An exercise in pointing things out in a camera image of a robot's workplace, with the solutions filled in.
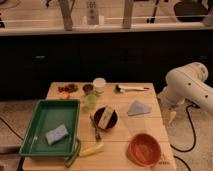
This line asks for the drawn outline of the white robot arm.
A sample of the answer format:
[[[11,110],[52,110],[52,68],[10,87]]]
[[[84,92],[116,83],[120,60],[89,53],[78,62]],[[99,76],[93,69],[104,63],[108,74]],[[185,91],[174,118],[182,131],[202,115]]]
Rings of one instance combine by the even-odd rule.
[[[174,68],[166,74],[166,87],[158,94],[165,125],[173,121],[175,108],[185,100],[213,114],[213,88],[205,84],[207,78],[208,69],[200,62]]]

